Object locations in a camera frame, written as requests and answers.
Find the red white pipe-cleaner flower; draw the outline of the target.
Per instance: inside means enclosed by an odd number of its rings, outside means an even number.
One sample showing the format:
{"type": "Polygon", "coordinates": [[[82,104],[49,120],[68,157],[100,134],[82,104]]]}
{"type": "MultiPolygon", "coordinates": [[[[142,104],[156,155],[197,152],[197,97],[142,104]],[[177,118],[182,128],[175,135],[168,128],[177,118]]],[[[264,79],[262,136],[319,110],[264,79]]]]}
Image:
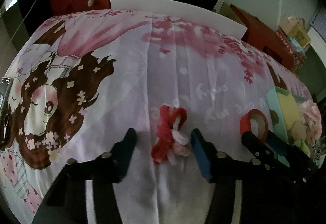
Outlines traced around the red white pipe-cleaner flower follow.
{"type": "Polygon", "coordinates": [[[151,149],[153,164],[170,162],[176,165],[176,156],[191,154],[189,137],[181,131],[187,120],[187,111],[168,105],[160,107],[160,124],[157,126],[157,141],[151,149]]]}

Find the red tape roll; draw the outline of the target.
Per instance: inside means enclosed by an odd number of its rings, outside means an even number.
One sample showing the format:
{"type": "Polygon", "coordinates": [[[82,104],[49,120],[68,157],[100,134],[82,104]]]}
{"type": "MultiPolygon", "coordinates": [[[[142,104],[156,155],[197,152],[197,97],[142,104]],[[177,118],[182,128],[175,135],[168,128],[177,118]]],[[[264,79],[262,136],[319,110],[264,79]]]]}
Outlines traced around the red tape roll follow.
{"type": "Polygon", "coordinates": [[[261,142],[265,143],[268,135],[268,121],[262,111],[249,110],[240,119],[240,133],[253,133],[261,142]]]}

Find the pink white fuzzy sock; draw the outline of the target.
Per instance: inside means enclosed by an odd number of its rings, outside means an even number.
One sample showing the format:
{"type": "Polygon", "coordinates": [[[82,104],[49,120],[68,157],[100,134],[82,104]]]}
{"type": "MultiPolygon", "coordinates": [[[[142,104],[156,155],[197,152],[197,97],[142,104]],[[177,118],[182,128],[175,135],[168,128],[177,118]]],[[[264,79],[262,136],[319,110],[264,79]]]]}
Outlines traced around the pink white fuzzy sock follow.
{"type": "Polygon", "coordinates": [[[302,123],[306,127],[307,142],[314,146],[322,135],[322,116],[318,106],[312,100],[307,100],[299,107],[302,123]]]}

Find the mint green cardboard tray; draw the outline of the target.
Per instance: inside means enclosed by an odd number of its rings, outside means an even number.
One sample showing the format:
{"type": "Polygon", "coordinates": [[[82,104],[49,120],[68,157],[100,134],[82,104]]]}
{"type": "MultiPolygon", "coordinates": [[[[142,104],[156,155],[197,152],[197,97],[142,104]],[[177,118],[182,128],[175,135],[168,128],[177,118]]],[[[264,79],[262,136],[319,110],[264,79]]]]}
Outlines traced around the mint green cardboard tray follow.
{"type": "MultiPolygon", "coordinates": [[[[300,105],[305,101],[307,101],[308,99],[305,99],[301,96],[297,96],[289,92],[288,90],[279,87],[270,90],[266,95],[266,101],[269,106],[270,116],[273,123],[274,134],[276,134],[281,140],[293,146],[294,139],[307,138],[306,127],[302,123],[302,116],[301,116],[301,121],[295,122],[293,127],[289,131],[286,131],[285,123],[283,121],[282,111],[277,98],[277,92],[283,94],[290,93],[291,95],[293,95],[298,105],[298,109],[300,105]]],[[[325,159],[325,136],[322,134],[320,139],[317,140],[314,146],[311,146],[311,148],[312,148],[311,160],[317,165],[318,168],[321,168],[323,161],[325,159]]]]}

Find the pink cartoon bed sheet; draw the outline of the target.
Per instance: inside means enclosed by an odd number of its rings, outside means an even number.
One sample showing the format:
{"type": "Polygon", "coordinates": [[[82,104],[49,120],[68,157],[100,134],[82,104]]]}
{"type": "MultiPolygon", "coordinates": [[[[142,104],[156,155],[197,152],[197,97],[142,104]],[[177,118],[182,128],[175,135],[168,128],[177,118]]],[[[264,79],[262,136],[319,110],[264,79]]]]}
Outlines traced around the pink cartoon bed sheet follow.
{"type": "Polygon", "coordinates": [[[8,143],[1,148],[1,194],[20,223],[31,223],[69,158],[87,162],[129,128],[138,142],[115,186],[124,223],[203,223],[214,187],[190,149],[162,163],[151,152],[161,107],[187,111],[194,128],[232,158],[252,156],[240,118],[269,114],[279,86],[306,99],[307,87],[258,49],[198,23],[162,14],[102,10],[45,21],[11,62],[8,143]]]}

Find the patterned red white box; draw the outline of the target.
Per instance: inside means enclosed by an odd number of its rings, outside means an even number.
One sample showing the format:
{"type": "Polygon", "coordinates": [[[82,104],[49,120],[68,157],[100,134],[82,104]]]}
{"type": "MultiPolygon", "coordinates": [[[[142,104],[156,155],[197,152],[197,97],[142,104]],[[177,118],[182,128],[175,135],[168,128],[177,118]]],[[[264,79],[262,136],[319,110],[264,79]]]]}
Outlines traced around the patterned red white box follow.
{"type": "Polygon", "coordinates": [[[281,29],[278,29],[276,31],[276,35],[281,39],[287,51],[290,53],[292,57],[293,62],[290,68],[291,72],[296,76],[298,76],[303,66],[305,65],[303,55],[296,51],[294,46],[289,42],[289,40],[287,39],[287,37],[285,36],[285,34],[281,29]]]}

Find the smartphone on bed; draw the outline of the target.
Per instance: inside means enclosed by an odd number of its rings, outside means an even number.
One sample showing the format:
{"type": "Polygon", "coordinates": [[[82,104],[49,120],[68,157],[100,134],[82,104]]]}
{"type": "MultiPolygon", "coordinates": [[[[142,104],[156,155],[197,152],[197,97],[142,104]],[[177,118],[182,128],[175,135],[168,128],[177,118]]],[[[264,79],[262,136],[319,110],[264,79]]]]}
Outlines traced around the smartphone on bed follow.
{"type": "Polygon", "coordinates": [[[3,77],[1,79],[1,147],[7,141],[7,126],[9,123],[8,99],[13,84],[13,79],[3,77]]]}

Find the red cardboard box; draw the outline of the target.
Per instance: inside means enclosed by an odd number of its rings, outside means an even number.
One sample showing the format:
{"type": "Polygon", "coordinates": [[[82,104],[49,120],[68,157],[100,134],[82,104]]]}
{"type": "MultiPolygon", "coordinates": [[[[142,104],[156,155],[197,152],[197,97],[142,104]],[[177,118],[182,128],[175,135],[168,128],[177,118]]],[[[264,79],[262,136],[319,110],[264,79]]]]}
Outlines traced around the red cardboard box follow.
{"type": "Polygon", "coordinates": [[[230,5],[230,9],[247,27],[247,31],[242,37],[242,41],[268,54],[288,70],[293,68],[294,58],[276,32],[265,25],[257,17],[234,6],[233,4],[230,5]]]}

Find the white foam board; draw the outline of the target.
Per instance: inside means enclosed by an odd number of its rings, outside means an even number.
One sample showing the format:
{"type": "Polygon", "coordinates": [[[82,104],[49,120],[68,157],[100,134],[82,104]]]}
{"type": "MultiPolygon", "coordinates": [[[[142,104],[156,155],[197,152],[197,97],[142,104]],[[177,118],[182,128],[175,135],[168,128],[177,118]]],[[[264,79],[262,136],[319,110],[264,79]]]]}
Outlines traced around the white foam board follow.
{"type": "Polygon", "coordinates": [[[223,15],[187,3],[172,0],[110,0],[110,3],[111,9],[169,15],[208,26],[237,39],[241,39],[247,31],[247,27],[223,15]]]}

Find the small beige gift bag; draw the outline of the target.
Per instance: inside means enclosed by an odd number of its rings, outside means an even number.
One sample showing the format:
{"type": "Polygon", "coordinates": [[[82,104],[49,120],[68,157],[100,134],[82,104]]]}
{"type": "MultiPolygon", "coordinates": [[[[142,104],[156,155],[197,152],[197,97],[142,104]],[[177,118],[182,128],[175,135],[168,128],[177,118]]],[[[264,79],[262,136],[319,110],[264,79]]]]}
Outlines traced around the small beige gift bag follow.
{"type": "Polygon", "coordinates": [[[302,48],[305,48],[311,42],[306,31],[306,21],[303,18],[298,18],[294,15],[287,16],[283,18],[279,27],[288,38],[296,39],[302,48]]]}

